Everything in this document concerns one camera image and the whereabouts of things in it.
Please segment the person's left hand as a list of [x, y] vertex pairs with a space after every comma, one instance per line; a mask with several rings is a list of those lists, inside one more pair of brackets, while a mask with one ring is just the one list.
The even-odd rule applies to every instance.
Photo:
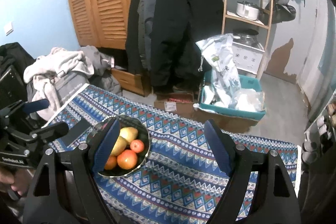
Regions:
[[1, 183], [9, 186], [22, 197], [26, 195], [32, 178], [26, 169], [17, 169], [13, 173], [1, 166]]

